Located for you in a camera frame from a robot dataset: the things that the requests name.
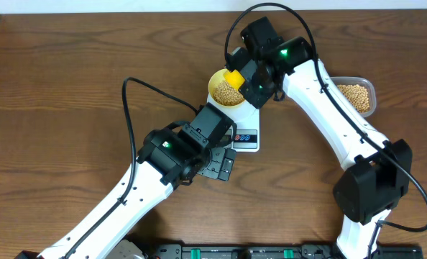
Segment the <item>yellow plastic scoop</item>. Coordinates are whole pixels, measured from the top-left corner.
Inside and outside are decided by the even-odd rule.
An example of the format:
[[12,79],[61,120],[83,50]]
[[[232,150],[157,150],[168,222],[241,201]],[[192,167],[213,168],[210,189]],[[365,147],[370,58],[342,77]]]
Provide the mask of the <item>yellow plastic scoop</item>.
[[245,78],[238,70],[226,70],[223,76],[225,81],[236,91],[238,91],[242,84],[245,82]]

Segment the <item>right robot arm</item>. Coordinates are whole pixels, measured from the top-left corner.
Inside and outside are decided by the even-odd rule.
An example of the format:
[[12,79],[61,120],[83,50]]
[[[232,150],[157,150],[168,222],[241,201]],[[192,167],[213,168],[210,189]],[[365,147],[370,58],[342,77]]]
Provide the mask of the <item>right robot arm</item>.
[[267,17],[240,33],[245,49],[227,66],[244,78],[239,91],[255,108],[268,99],[292,99],[317,126],[344,174],[333,195],[344,214],[336,240],[341,258],[375,258],[380,228],[408,192],[412,150],[389,141],[338,90],[314,50],[312,37],[285,41]]

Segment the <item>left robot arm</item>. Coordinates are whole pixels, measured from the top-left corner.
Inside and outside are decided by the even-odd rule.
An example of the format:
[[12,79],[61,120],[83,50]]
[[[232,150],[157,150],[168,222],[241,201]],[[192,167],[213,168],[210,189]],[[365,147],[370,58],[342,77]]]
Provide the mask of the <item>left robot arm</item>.
[[194,176],[228,181],[236,131],[202,132],[182,121],[151,131],[120,183],[75,228],[42,252],[23,250],[16,258],[106,258],[146,213]]

